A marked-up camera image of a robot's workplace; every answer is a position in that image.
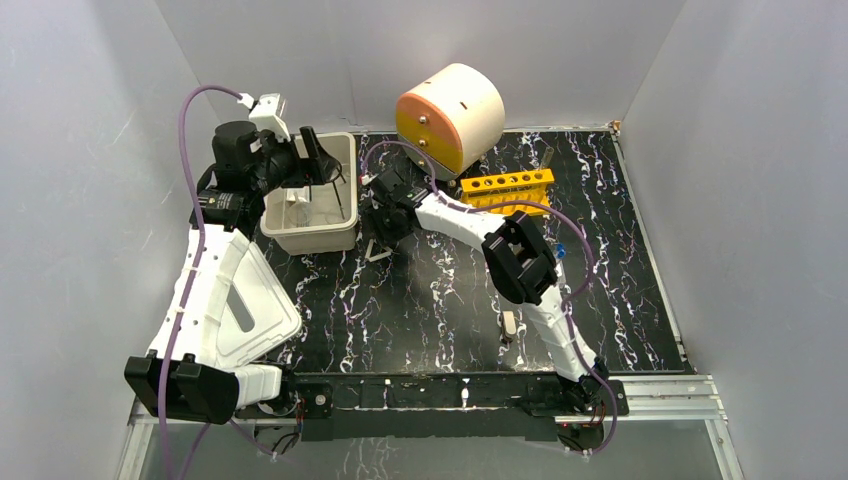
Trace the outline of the black ring clamp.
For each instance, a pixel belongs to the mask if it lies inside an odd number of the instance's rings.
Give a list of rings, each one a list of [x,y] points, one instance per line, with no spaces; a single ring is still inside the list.
[[[337,202],[337,205],[338,205],[338,208],[339,208],[340,217],[341,217],[341,219],[344,219],[344,217],[345,217],[344,205],[342,203],[342,198],[341,198],[341,194],[340,194],[340,191],[339,191],[339,187],[337,186],[338,181],[341,181],[342,183],[346,182],[346,180],[344,178],[344,169],[343,169],[342,163],[340,161],[333,160],[331,162],[331,173],[332,173],[332,176],[328,180],[328,182],[332,185],[334,195],[335,195],[335,198],[336,198],[336,202]]]

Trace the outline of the white clay triangle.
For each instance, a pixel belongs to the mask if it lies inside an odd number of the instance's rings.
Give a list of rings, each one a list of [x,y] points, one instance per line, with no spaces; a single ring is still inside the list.
[[[365,259],[369,263],[377,262],[390,257],[394,253],[389,246],[382,246],[374,239],[371,239],[367,245]]]

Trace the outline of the clear plastic funnel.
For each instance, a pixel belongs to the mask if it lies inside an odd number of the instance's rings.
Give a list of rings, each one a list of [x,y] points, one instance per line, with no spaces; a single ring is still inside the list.
[[[310,228],[326,224],[324,211],[313,203],[291,203],[287,208],[291,228]]]

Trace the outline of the white bin lid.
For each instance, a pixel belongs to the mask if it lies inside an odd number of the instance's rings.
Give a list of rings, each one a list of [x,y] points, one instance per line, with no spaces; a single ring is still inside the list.
[[[226,371],[296,336],[303,321],[258,246],[237,232],[206,234],[171,358]]]

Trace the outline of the glass test tube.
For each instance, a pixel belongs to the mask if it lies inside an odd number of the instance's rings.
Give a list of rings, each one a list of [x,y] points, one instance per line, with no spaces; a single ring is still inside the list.
[[[539,162],[539,169],[540,170],[545,170],[545,169],[549,168],[550,163],[552,161],[552,158],[554,156],[554,153],[555,153],[555,149],[553,147],[548,146],[548,147],[545,148],[543,155],[542,155],[540,162]]]

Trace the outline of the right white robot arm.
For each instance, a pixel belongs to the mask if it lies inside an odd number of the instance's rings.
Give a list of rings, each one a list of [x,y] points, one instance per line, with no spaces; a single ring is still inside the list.
[[[422,230],[481,252],[498,294],[520,308],[546,345],[565,405],[587,414],[601,403],[608,369],[579,332],[559,288],[555,255],[527,213],[479,210],[408,183],[393,170],[365,176],[362,185],[371,201],[364,215],[381,242],[395,244]]]

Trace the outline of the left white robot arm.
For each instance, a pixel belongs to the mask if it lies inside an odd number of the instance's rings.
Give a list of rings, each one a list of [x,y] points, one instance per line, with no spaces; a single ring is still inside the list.
[[[145,354],[128,359],[124,376],[160,419],[222,425],[257,403],[286,416],[299,391],[263,358],[303,321],[255,233],[269,193],[331,183],[340,164],[309,126],[281,139],[252,122],[231,121],[216,128],[211,144],[214,162],[193,192],[173,300]]]

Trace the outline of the cream plastic bin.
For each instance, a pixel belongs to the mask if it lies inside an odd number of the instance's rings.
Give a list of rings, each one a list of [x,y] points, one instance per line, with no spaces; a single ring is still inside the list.
[[[326,224],[310,228],[291,228],[287,220],[288,204],[284,188],[278,188],[264,198],[265,211],[259,226],[261,232],[276,241],[289,255],[328,253],[351,250],[356,243],[358,213],[358,172],[356,141],[352,134],[334,132],[319,134],[317,138],[324,149],[342,163],[345,183],[337,186],[344,205],[345,217],[341,219],[334,191],[330,183],[309,187],[312,203],[326,215]]]

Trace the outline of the cylindrical drawer cabinet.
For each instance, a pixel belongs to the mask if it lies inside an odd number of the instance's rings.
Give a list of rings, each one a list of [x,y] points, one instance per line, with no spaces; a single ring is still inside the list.
[[[436,178],[450,181],[500,140],[505,107],[485,75],[452,63],[398,98],[395,123],[401,139],[433,158]]]

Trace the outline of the yellow test tube rack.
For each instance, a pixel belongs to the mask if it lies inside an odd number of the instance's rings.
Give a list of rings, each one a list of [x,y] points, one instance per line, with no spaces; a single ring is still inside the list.
[[[554,184],[551,169],[537,169],[465,178],[460,181],[462,203],[482,208],[504,202],[526,201],[535,205],[550,206],[548,189]],[[531,216],[546,215],[536,206],[507,205],[492,210],[493,213],[511,215],[516,210]]]

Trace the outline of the black base frame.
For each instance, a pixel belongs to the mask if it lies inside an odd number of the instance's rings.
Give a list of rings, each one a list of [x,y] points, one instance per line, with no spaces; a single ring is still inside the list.
[[[261,426],[302,426],[304,441],[365,437],[519,437],[576,451],[603,444],[630,412],[624,385],[552,372],[292,374],[278,397],[237,411]]]

